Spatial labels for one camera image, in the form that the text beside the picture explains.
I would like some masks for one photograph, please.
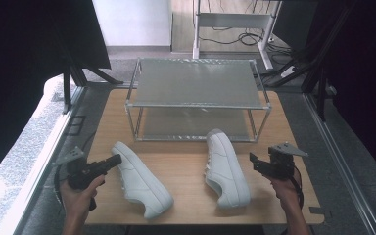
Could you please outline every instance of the wooden table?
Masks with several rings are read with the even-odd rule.
[[[267,94],[272,111],[260,140],[257,143],[233,143],[250,187],[251,202],[240,209],[221,210],[216,205],[217,194],[205,183],[207,143],[205,141],[134,141],[124,109],[127,90],[113,90],[100,120],[88,161],[91,163],[111,156],[111,149],[115,143],[123,142],[167,188],[173,196],[174,205],[161,216],[146,220],[143,217],[144,206],[130,203],[124,198],[120,172],[118,167],[114,167],[106,176],[106,183],[98,188],[97,209],[89,214],[86,223],[127,225],[286,223],[284,212],[269,181],[253,170],[253,164],[249,160],[249,153],[252,152],[260,159],[268,161],[267,148],[285,141],[297,146],[277,94],[274,92]],[[308,224],[321,223],[324,215],[309,211],[309,207],[318,208],[319,203],[302,158],[295,157],[295,163],[303,179],[305,220]]]

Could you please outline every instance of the human hand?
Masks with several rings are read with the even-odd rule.
[[[299,205],[298,193],[291,180],[280,180],[267,175],[263,175],[263,177],[270,180],[270,184],[273,186],[273,189],[276,192],[276,197],[280,199],[280,204],[283,209],[285,209],[286,206],[290,206],[291,204],[293,206],[295,204]],[[294,178],[298,182],[298,184],[302,186],[301,175],[296,169],[294,171]]]
[[[288,234],[290,235],[309,235],[309,229],[306,225],[304,215],[301,211],[298,192],[290,179],[280,180],[264,175],[270,180],[276,197],[280,199],[280,205],[285,211],[288,222]],[[302,187],[302,180],[299,171],[295,168],[294,178]]]
[[[103,184],[105,175],[95,178],[84,190],[75,190],[64,181],[60,186],[63,204],[66,210],[66,220],[63,234],[80,233],[87,219],[90,201],[97,195],[96,188]]]

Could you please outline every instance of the metal frame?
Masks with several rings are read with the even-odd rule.
[[[257,14],[223,14],[223,13],[201,13],[201,0],[197,0],[197,11],[194,15],[195,31],[192,58],[200,58],[200,27],[238,27],[238,28],[265,28],[262,42],[258,43],[258,50],[268,71],[273,70],[273,64],[265,51],[267,42],[274,28],[277,13],[281,1],[275,1],[270,15]]]
[[[361,217],[365,228],[368,230],[368,234],[376,234],[376,214],[367,202],[359,183],[348,167],[347,162],[345,161],[344,156],[338,147],[338,144],[335,142],[334,137],[329,131],[328,125],[317,114],[316,105],[312,97],[305,93],[303,96],[311,112],[313,120],[315,121],[319,132],[322,135],[322,138],[331,154],[332,160],[334,161],[337,170],[340,172],[344,184],[351,195],[352,201],[359,213],[359,216]]]
[[[260,107],[260,108],[235,108],[235,107],[224,107],[224,108],[221,108],[221,107],[207,107],[207,108],[216,108],[216,109],[231,109],[231,110],[239,110],[239,111],[247,111],[248,112],[248,115],[249,115],[249,121],[250,121],[250,127],[252,129],[252,135],[251,138],[249,138],[248,140],[246,139],[242,139],[242,138],[235,138],[235,137],[232,137],[232,136],[228,136],[229,139],[231,141],[236,141],[236,142],[258,142],[259,141],[259,137],[261,135],[261,132],[266,124],[266,121],[268,119],[268,116],[270,114],[270,111],[271,111],[271,105],[270,105],[270,102],[269,102],[269,99],[268,99],[268,96],[267,96],[267,93],[265,91],[265,88],[264,86],[262,85],[262,82],[261,82],[261,79],[260,79],[260,76],[259,76],[259,71],[258,71],[258,68],[257,68],[257,63],[255,60],[249,60],[250,62],[250,66],[251,66],[251,70],[255,70],[258,74],[258,82],[259,84],[261,84],[261,91],[260,92],[263,92],[264,94],[264,99],[265,99],[265,103],[267,104],[267,106],[263,106],[263,107]],[[140,136],[140,127],[141,127],[141,122],[142,122],[142,114],[144,112],[144,108],[158,108],[158,107],[161,107],[161,106],[150,106],[150,105],[146,105],[146,106],[138,106],[138,105],[134,105],[131,103],[130,101],[130,98],[131,98],[131,93],[132,93],[132,90],[134,88],[134,86],[137,85],[137,82],[135,81],[136,80],[136,77],[138,76],[138,72],[141,72],[142,71],[142,65],[141,65],[141,59],[138,59],[138,62],[136,64],[136,68],[133,72],[133,77],[132,77],[132,80],[130,82],[130,86],[129,86],[129,91],[127,93],[127,97],[126,97],[126,101],[125,101],[125,110],[126,110],[126,114],[127,114],[127,117],[128,117],[128,120],[129,120],[129,125],[130,125],[130,129],[132,131],[132,135],[133,135],[133,138],[136,140],[136,141],[203,141],[203,140],[206,140],[206,136],[201,136],[201,135],[198,135],[198,136],[195,136],[196,138],[158,138],[158,137],[155,137],[155,138],[149,138],[149,137],[141,137]],[[132,114],[131,114],[131,109],[132,108],[139,108],[139,112],[138,112],[138,115],[137,115],[137,120],[136,122],[134,123],[134,120],[132,118]],[[166,108],[186,108],[186,107],[179,107],[179,106],[166,106]],[[264,118],[263,120],[261,121],[261,126],[260,128],[256,129],[256,126],[255,126],[255,122],[254,122],[254,119],[253,119],[253,115],[252,115],[252,110],[256,110],[256,111],[265,111],[265,115],[264,115]]]

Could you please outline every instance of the finger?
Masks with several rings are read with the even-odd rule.
[[[93,181],[91,181],[90,185],[84,191],[90,192],[91,195],[93,195],[93,191],[95,191],[96,188],[99,187],[103,183],[103,181],[105,181],[104,174],[93,179]]]
[[[93,190],[93,195],[91,195],[92,198],[97,196],[97,189]]]

